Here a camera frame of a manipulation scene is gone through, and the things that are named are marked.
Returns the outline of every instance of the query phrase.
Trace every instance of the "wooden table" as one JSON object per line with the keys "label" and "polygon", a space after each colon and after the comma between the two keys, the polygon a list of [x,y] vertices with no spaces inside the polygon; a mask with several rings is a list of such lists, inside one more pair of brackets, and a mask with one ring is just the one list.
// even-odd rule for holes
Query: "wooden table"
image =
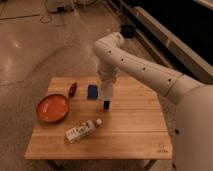
{"label": "wooden table", "polygon": [[[68,94],[78,83],[70,99],[68,116],[58,123],[36,121],[26,150],[26,159],[171,159],[172,145],[156,93],[130,77],[118,78],[110,110],[101,100],[87,100],[89,84],[97,78],[53,78],[46,95]],[[64,141],[65,131],[96,118],[102,127],[74,144]]]}

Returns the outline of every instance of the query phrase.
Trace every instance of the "concrete floor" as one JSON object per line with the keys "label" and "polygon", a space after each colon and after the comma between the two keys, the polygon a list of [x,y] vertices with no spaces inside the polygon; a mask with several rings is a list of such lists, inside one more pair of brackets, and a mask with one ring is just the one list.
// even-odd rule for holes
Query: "concrete floor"
{"label": "concrete floor", "polygon": [[[118,21],[98,2],[87,11],[55,14],[48,24],[41,16],[4,19],[45,13],[44,0],[0,2],[0,170],[52,170],[43,161],[27,161],[35,108],[55,76],[96,76],[97,58],[92,43],[119,30]],[[137,42],[128,40],[125,50],[152,60]],[[172,135],[175,108],[160,98]],[[143,170],[142,160],[63,161],[65,170]],[[170,161],[158,161],[151,171],[170,170]]]}

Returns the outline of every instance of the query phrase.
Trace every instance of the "white bottle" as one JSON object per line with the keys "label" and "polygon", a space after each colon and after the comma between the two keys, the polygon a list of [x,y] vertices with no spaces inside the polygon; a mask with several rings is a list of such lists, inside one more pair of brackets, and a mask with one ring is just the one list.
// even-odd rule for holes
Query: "white bottle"
{"label": "white bottle", "polygon": [[101,119],[97,119],[95,122],[88,120],[83,122],[78,127],[74,127],[66,131],[66,138],[70,143],[73,143],[89,134],[94,132],[102,124]]}

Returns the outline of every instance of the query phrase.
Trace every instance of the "logo on table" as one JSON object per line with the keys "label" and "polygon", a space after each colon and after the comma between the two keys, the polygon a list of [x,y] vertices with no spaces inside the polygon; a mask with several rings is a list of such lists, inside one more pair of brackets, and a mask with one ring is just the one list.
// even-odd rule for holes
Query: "logo on table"
{"label": "logo on table", "polygon": [[165,149],[165,145],[163,142],[158,143],[157,153],[168,153],[168,150]]}

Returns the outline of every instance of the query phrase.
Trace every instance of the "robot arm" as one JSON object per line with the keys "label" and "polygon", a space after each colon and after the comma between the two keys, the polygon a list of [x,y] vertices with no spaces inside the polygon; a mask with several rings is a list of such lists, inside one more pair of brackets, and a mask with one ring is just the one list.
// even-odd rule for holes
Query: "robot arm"
{"label": "robot arm", "polygon": [[181,97],[202,83],[164,66],[138,58],[120,49],[124,38],[120,33],[112,33],[94,44],[94,52],[100,63],[99,75],[115,75],[115,67],[120,68],[157,93],[177,104]]}
{"label": "robot arm", "polygon": [[[118,67],[176,104],[173,167],[178,171],[213,170],[213,86],[137,58],[121,50],[123,44],[119,33],[95,42],[101,80],[113,82]],[[112,90],[107,88],[111,83],[105,85],[102,91]]]}

